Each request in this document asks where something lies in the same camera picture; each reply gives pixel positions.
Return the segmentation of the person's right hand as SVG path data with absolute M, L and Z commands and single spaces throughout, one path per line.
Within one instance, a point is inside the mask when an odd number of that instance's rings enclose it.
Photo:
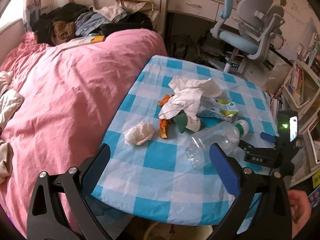
M 311 216 L 311 206 L 304 191 L 289 190 L 287 192 L 292 217 L 292 238 L 302 230 Z

